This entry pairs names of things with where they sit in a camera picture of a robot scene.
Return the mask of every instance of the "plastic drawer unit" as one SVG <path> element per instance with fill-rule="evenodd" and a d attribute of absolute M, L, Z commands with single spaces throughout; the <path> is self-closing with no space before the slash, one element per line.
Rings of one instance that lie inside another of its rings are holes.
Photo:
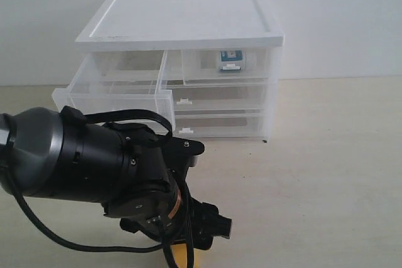
<path fill-rule="evenodd" d="M 283 40 L 266 0 L 106 0 L 53 99 L 85 114 L 152 110 L 181 137 L 268 139 Z"/>

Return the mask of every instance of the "beige tabletop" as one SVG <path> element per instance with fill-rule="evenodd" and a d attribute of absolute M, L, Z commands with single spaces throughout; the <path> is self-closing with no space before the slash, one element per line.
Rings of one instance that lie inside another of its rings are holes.
<path fill-rule="evenodd" d="M 53 87 L 0 88 L 0 111 L 55 108 Z M 192 195 L 233 218 L 202 267 L 402 266 L 402 78 L 281 81 L 274 131 L 262 141 L 205 141 Z M 96 204 L 28 200 L 66 239 L 151 245 Z M 161 252 L 85 254 L 44 237 L 0 192 L 0 267 L 166 267 Z"/>

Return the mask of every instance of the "yellow object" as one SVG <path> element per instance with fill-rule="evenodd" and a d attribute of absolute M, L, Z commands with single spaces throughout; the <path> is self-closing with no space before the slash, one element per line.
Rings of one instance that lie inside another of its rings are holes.
<path fill-rule="evenodd" d="M 178 268 L 187 268 L 187 249 L 186 244 L 172 245 L 171 251 L 175 257 Z M 194 250 L 194 268 L 200 268 L 198 250 Z"/>

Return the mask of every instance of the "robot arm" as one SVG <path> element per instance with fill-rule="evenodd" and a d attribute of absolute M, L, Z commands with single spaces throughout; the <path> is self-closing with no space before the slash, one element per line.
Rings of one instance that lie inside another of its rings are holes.
<path fill-rule="evenodd" d="M 156 135 L 148 126 L 116 121 L 151 119 L 168 129 Z M 215 205 L 193 199 L 185 178 L 204 152 L 201 142 L 172 137 L 171 125 L 147 110 L 83 115 L 34 108 L 16 116 L 0 114 L 0 183 L 47 237 L 87 252 L 151 252 L 163 249 L 177 267 L 170 245 L 186 243 L 188 267 L 193 248 L 207 250 L 216 236 L 229 238 L 231 220 Z M 143 232 L 159 245 L 91 247 L 68 242 L 35 216 L 23 196 L 100 203 L 120 227 Z"/>

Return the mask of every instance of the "white lid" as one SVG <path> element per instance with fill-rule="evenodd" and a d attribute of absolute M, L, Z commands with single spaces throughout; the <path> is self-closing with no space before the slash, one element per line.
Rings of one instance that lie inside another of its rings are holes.
<path fill-rule="evenodd" d="M 85 51 L 281 46 L 265 0 L 106 0 L 76 39 Z"/>

